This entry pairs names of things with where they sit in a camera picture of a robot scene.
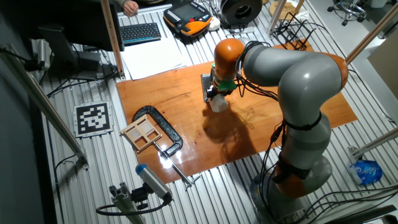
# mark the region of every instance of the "gray robot arm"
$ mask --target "gray robot arm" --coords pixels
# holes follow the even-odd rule
[[[254,84],[278,86],[287,132],[275,173],[285,177],[273,183],[272,189],[279,191],[274,195],[286,200],[315,191],[331,176],[331,165],[322,156],[330,142],[330,122],[320,108],[344,86],[344,61],[335,55],[255,46],[244,58],[243,71]],[[281,163],[308,172],[301,177],[283,174]]]

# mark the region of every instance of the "paper sheet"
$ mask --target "paper sheet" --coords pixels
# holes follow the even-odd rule
[[[133,80],[185,66],[173,38],[128,46],[121,55]]]

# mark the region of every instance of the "keyboard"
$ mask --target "keyboard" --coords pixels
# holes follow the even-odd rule
[[[162,37],[156,22],[120,27],[125,46],[141,44]]]

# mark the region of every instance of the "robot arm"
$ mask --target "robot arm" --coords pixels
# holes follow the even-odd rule
[[[325,53],[262,45],[240,54],[230,51],[242,46],[242,42],[230,39],[217,45],[214,79],[222,82],[235,78],[235,70],[229,72],[231,58],[236,62],[244,54],[242,68],[247,80],[260,86],[278,86],[278,102],[287,130],[274,178],[270,180],[268,204],[279,205],[284,212],[279,216],[283,217],[293,212],[286,208],[297,207],[297,198],[319,189],[331,176],[331,165],[322,156],[330,142],[331,128],[320,108],[344,87],[348,68],[341,57]],[[224,51],[229,52],[229,63],[221,59]]]

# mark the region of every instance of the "wooden table surface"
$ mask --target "wooden table surface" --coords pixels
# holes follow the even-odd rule
[[[212,112],[203,102],[200,78],[202,73],[210,72],[211,64],[118,83],[128,124],[137,110],[152,105],[181,135],[183,147],[172,160],[186,176],[265,151],[274,127],[282,121],[278,102],[250,92],[241,98],[238,90],[226,97],[230,105],[227,110]],[[277,93],[277,87],[266,89]],[[329,117],[332,128],[357,119],[341,93],[328,100],[322,111]],[[161,131],[153,119],[150,121]],[[160,133],[163,137],[157,143],[165,149],[172,142],[163,131]],[[146,163],[165,183],[180,179],[154,146],[137,157],[140,164]]]

